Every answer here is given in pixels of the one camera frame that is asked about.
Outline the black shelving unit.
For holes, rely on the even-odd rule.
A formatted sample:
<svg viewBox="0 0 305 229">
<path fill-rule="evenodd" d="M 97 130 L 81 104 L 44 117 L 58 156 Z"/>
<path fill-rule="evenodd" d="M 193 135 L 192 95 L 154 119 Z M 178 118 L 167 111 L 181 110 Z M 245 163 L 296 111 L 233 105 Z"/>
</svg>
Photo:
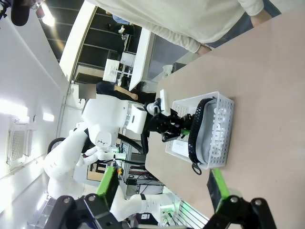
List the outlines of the black shelving unit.
<svg viewBox="0 0 305 229">
<path fill-rule="evenodd" d="M 95 7 L 89 20 L 73 72 L 73 80 L 80 83 L 92 83 L 88 75 L 102 77 L 107 59 L 120 60 L 123 52 L 136 54 L 142 28 L 134 25 L 134 35 L 127 40 L 122 35 L 109 29 L 115 25 L 112 16 Z"/>
</svg>

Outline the person with bare forearm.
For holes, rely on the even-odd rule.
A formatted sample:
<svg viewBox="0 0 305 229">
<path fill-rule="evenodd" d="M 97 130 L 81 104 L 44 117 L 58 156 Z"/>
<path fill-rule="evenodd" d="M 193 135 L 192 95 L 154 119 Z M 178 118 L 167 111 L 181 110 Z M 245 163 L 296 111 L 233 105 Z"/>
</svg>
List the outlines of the person with bare forearm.
<svg viewBox="0 0 305 229">
<path fill-rule="evenodd" d="M 97 94 L 109 95 L 120 100 L 129 100 L 141 104 L 152 103 L 156 98 L 156 93 L 147 93 L 143 91 L 130 92 L 127 89 L 108 81 L 101 81 L 97 84 L 79 85 L 79 99 L 95 99 Z"/>
</svg>

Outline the person's left hand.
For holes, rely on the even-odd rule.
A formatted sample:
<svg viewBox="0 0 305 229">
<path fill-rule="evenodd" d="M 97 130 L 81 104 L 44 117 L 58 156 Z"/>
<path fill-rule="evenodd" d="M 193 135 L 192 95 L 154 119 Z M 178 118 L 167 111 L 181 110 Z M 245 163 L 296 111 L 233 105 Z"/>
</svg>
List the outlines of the person's left hand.
<svg viewBox="0 0 305 229">
<path fill-rule="evenodd" d="M 251 20 L 252 25 L 254 27 L 256 27 L 280 14 L 281 14 L 281 11 L 277 7 L 270 7 L 270 8 L 265 7 L 257 15 L 251 16 L 250 20 Z"/>
</svg>

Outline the white perforated plastic basket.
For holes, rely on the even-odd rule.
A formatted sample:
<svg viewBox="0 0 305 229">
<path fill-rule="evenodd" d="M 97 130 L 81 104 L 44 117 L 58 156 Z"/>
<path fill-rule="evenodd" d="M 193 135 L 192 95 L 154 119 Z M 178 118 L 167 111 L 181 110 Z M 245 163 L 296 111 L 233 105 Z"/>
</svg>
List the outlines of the white perforated plastic basket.
<svg viewBox="0 0 305 229">
<path fill-rule="evenodd" d="M 196 137 L 195 146 L 198 163 L 189 158 L 188 140 L 191 135 L 184 132 L 176 140 L 166 143 L 166 153 L 192 164 L 194 171 L 199 174 L 202 169 L 223 167 L 227 161 L 233 125 L 234 101 L 212 92 L 173 102 L 173 110 L 179 116 L 194 115 L 199 103 L 203 99 L 210 99 L 204 106 L 201 130 Z"/>
</svg>

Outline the grey CAMPUS zipper pouch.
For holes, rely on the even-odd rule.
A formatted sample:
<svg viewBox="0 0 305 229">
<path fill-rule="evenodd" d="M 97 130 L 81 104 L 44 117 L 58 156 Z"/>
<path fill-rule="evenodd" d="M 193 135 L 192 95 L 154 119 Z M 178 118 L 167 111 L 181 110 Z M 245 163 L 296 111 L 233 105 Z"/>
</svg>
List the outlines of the grey CAMPUS zipper pouch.
<svg viewBox="0 0 305 229">
<path fill-rule="evenodd" d="M 199 102 L 188 137 L 189 159 L 195 174 L 225 166 L 233 111 L 234 105 L 224 99 L 204 98 Z"/>
</svg>

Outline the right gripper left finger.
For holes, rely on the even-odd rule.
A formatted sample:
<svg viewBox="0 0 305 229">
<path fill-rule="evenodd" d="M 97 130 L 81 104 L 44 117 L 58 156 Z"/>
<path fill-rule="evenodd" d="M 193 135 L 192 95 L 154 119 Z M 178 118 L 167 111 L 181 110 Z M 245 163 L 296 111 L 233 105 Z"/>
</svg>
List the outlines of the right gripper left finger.
<svg viewBox="0 0 305 229">
<path fill-rule="evenodd" d="M 119 187 L 116 167 L 108 167 L 96 193 L 75 200 L 60 196 L 50 214 L 50 229 L 79 229 L 82 223 L 91 229 L 123 229 L 110 212 L 115 193 Z"/>
</svg>

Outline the black rounded object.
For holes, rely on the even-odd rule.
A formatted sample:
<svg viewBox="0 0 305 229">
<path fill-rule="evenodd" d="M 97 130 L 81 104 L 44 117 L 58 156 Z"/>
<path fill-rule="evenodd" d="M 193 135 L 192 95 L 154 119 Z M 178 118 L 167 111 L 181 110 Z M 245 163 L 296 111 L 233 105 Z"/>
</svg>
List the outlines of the black rounded object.
<svg viewBox="0 0 305 229">
<path fill-rule="evenodd" d="M 28 0 L 11 0 L 11 21 L 16 26 L 24 26 L 29 18 L 30 3 Z"/>
</svg>

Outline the person's right forearm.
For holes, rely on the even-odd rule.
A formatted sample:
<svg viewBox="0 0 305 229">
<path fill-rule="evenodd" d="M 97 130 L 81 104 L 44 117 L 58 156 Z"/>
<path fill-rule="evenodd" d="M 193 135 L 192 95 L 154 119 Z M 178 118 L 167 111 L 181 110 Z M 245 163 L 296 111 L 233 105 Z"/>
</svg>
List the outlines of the person's right forearm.
<svg viewBox="0 0 305 229">
<path fill-rule="evenodd" d="M 192 53 L 196 53 L 201 46 L 198 41 L 189 36 L 180 35 L 176 32 L 171 31 L 170 29 L 155 25 L 153 23 L 147 23 L 145 28 L 150 32 L 160 36 L 161 38 L 175 45 L 181 46 Z"/>
</svg>

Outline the blue jeans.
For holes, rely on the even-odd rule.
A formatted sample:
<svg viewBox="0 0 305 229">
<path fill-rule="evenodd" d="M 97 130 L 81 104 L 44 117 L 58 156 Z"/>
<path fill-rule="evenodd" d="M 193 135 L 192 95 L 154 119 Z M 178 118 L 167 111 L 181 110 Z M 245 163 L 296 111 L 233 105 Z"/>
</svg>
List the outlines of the blue jeans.
<svg viewBox="0 0 305 229">
<path fill-rule="evenodd" d="M 264 4 L 264 10 L 272 17 L 276 17 L 281 14 L 280 10 L 270 1 L 262 0 Z M 220 45 L 228 42 L 229 40 L 249 31 L 253 28 L 250 16 L 245 12 L 238 22 L 219 40 L 208 43 L 207 45 L 212 48 L 217 48 Z"/>
</svg>

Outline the beige sweater torso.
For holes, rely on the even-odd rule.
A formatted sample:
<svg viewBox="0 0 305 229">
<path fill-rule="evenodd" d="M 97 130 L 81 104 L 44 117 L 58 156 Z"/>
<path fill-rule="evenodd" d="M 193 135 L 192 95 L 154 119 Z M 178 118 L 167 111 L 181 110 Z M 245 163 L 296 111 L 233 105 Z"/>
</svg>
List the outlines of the beige sweater torso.
<svg viewBox="0 0 305 229">
<path fill-rule="evenodd" d="M 245 13 L 237 0 L 87 1 L 142 28 L 153 23 L 200 44 L 219 40 Z"/>
</svg>

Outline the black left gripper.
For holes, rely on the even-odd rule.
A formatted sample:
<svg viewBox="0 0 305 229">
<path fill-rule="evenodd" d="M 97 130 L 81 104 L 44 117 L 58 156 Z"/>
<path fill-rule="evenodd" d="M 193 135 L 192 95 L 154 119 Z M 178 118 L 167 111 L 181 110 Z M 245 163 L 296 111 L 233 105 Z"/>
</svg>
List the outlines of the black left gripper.
<svg viewBox="0 0 305 229">
<path fill-rule="evenodd" d="M 190 133 L 187 129 L 182 129 L 183 124 L 191 124 L 193 115 L 185 114 L 179 117 L 176 112 L 173 115 L 165 116 L 161 113 L 151 115 L 147 114 L 145 121 L 145 136 L 149 137 L 150 132 L 157 132 L 161 135 L 163 142 L 169 142 L 184 138 Z"/>
</svg>

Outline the person's left forearm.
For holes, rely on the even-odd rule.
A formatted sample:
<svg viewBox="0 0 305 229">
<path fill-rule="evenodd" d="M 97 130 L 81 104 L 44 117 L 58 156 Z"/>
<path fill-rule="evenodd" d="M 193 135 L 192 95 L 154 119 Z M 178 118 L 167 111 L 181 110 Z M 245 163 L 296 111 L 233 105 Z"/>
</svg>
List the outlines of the person's left forearm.
<svg viewBox="0 0 305 229">
<path fill-rule="evenodd" d="M 256 16 L 264 9 L 263 0 L 237 0 L 249 16 Z"/>
</svg>

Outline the white printed carton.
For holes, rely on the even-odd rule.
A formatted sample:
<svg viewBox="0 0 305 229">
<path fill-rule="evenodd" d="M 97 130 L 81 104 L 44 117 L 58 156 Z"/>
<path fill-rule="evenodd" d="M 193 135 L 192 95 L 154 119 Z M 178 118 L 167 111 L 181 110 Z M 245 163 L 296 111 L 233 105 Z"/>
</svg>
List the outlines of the white printed carton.
<svg viewBox="0 0 305 229">
<path fill-rule="evenodd" d="M 119 61 L 107 59 L 102 79 L 104 81 L 115 83 L 117 80 L 119 65 Z"/>
</svg>

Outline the white side table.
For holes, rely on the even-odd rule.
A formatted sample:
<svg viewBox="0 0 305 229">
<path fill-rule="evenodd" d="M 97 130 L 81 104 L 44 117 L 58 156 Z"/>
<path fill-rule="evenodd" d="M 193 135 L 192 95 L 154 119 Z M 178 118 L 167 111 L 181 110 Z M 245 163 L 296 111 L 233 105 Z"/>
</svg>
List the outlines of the white side table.
<svg viewBox="0 0 305 229">
<path fill-rule="evenodd" d="M 135 56 L 129 91 L 133 90 L 141 81 L 148 80 L 155 34 L 142 28 L 137 53 Z"/>
</svg>

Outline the white rectangular box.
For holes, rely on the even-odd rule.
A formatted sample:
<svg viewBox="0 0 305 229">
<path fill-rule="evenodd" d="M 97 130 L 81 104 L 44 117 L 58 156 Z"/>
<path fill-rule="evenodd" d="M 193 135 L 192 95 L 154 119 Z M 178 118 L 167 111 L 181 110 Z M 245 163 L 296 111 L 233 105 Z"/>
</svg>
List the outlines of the white rectangular box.
<svg viewBox="0 0 305 229">
<path fill-rule="evenodd" d="M 188 143 L 181 140 L 174 140 L 172 144 L 172 151 L 184 157 L 189 157 Z"/>
</svg>

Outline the white ceiling air vent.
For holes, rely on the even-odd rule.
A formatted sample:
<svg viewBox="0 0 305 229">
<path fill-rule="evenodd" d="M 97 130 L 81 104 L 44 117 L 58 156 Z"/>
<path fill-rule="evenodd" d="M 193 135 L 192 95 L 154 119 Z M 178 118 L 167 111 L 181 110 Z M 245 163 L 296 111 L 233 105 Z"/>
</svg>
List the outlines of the white ceiling air vent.
<svg viewBox="0 0 305 229">
<path fill-rule="evenodd" d="M 28 123 L 22 122 L 18 118 L 12 119 L 6 146 L 6 163 L 10 167 L 20 166 L 30 155 L 30 133 L 31 130 Z"/>
</svg>

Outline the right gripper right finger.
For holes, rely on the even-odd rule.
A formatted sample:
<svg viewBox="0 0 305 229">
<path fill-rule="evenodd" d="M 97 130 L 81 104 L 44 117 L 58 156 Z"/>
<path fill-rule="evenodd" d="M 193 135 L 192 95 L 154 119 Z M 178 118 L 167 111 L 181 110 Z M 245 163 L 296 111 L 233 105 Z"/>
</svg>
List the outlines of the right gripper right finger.
<svg viewBox="0 0 305 229">
<path fill-rule="evenodd" d="M 211 169 L 207 181 L 214 214 L 206 223 L 206 229 L 229 229 L 238 225 L 241 229 L 277 229 L 269 205 L 264 198 L 250 202 L 231 194 L 220 169 Z"/>
</svg>

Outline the person's right hand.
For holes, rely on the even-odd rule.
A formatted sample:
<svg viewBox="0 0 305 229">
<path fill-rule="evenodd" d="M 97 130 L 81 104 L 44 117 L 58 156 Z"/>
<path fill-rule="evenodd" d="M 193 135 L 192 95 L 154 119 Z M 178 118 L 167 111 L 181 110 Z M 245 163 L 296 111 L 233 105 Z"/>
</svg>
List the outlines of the person's right hand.
<svg viewBox="0 0 305 229">
<path fill-rule="evenodd" d="M 210 47 L 207 47 L 207 46 L 201 44 L 196 53 L 200 56 L 203 56 L 204 54 L 207 54 L 211 50 L 212 49 Z"/>
</svg>

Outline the white board panel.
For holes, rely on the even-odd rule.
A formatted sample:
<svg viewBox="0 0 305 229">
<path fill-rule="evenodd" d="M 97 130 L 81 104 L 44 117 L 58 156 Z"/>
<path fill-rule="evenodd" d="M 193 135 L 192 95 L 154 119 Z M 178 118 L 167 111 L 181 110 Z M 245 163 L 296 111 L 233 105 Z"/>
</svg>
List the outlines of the white board panel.
<svg viewBox="0 0 305 229">
<path fill-rule="evenodd" d="M 68 82 L 72 78 L 77 57 L 80 53 L 82 42 L 89 27 L 89 22 L 92 19 L 95 7 L 94 4 L 91 4 L 88 1 L 85 1 L 82 4 L 66 41 L 59 65 Z"/>
</svg>

